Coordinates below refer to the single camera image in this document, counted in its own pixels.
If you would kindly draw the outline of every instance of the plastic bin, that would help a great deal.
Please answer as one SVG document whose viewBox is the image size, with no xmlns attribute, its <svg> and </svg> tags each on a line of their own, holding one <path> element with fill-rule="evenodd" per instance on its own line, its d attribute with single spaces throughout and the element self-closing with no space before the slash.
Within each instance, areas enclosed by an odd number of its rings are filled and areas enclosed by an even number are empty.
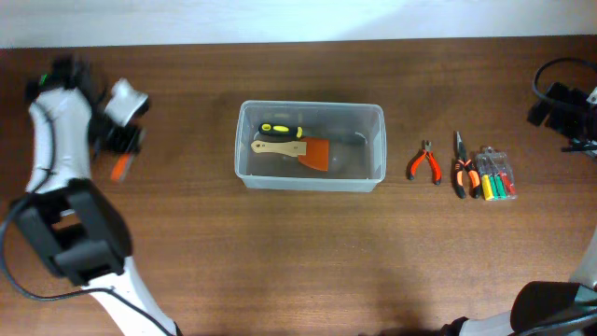
<svg viewBox="0 0 597 336">
<path fill-rule="evenodd" d="M 290 141 L 258 132 L 261 123 L 303 127 L 330 139 L 330 169 L 320 172 L 276 153 L 256 154 L 255 140 Z M 362 143 L 341 141 L 360 136 Z M 236 130 L 234 171 L 248 188 L 370 192 L 385 178 L 386 140 L 378 105 L 247 101 Z"/>
</svg>

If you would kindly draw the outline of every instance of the brown table surface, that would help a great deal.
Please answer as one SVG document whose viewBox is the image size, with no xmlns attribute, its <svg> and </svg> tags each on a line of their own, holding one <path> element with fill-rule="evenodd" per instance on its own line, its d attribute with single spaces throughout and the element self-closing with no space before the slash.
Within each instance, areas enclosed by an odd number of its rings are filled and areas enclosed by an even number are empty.
<svg viewBox="0 0 597 336">
<path fill-rule="evenodd" d="M 566 281 L 595 225 L 597 165 L 526 122 L 531 79 L 560 56 L 597 59 L 597 37 L 428 39 L 270 45 L 0 50 L 0 197 L 23 191 L 33 130 L 27 77 L 76 52 L 149 93 L 145 148 L 123 184 L 110 155 L 93 177 L 127 219 L 147 286 L 186 335 L 356 335 L 437 328 L 508 310 L 533 280 Z M 594 75 L 559 66 L 592 90 Z M 371 103 L 383 108 L 387 174 L 371 193 L 250 190 L 234 174 L 246 100 Z M 519 198 L 454 194 L 453 132 L 468 150 L 504 150 Z M 445 175 L 406 165 L 433 141 Z M 12 227 L 8 262 L 38 293 L 52 279 Z M 28 301 L 0 280 L 3 335 L 119 335 L 91 297 Z"/>
</svg>

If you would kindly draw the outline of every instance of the red plier handle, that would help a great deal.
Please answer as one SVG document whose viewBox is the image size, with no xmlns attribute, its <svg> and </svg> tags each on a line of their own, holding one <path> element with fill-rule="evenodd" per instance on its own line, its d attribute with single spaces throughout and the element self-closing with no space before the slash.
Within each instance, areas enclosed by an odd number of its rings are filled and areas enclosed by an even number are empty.
<svg viewBox="0 0 597 336">
<path fill-rule="evenodd" d="M 412 163 L 409 168 L 409 180 L 413 180 L 414 176 L 417 172 L 417 168 L 423 158 L 427 158 L 429 161 L 429 165 L 431 165 L 431 170 L 433 171 L 433 183 L 439 185 L 441 182 L 441 170 L 439 169 L 439 165 L 437 164 L 436 158 L 433 156 L 433 151 L 431 151 L 431 142 L 425 141 L 424 149 L 419 152 L 417 159 Z"/>
</svg>

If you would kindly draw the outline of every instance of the wooden handle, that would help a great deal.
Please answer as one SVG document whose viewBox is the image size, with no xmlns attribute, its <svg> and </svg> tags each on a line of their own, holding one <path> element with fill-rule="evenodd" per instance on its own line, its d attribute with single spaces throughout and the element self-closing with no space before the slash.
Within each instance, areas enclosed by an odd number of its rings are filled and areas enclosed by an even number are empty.
<svg viewBox="0 0 597 336">
<path fill-rule="evenodd" d="M 299 155 L 307 155 L 307 143 L 301 141 L 290 141 L 286 143 L 269 143 L 256 140 L 251 144 L 256 153 L 278 153 L 296 158 Z"/>
</svg>

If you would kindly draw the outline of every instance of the needle nose pliers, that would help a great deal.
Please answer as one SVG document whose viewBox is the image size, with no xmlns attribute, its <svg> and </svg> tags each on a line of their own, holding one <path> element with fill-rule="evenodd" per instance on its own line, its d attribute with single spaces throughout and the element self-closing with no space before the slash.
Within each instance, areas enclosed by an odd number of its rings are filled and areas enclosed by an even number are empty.
<svg viewBox="0 0 597 336">
<path fill-rule="evenodd" d="M 417 172 L 417 167 L 419 167 L 419 164 L 423 158 L 427 158 L 429 160 L 431 170 L 433 171 L 433 183 L 439 186 L 439 183 L 441 182 L 441 171 L 439 170 L 439 165 L 437 164 L 436 158 L 433 156 L 433 151 L 431 150 L 431 141 L 423 141 L 423 150 L 417 154 L 415 161 L 409 168 L 409 180 L 414 179 L 414 175 Z"/>
<path fill-rule="evenodd" d="M 466 198 L 465 187 L 463 187 L 463 170 L 466 170 L 468 177 L 473 184 L 473 197 L 478 198 L 481 195 L 479 173 L 475 169 L 473 161 L 466 157 L 465 144 L 463 144 L 463 139 L 460 137 L 459 132 L 456 132 L 456 148 L 456 181 L 454 184 L 456 187 L 456 194 L 458 194 L 458 197 L 461 199 Z"/>
</svg>

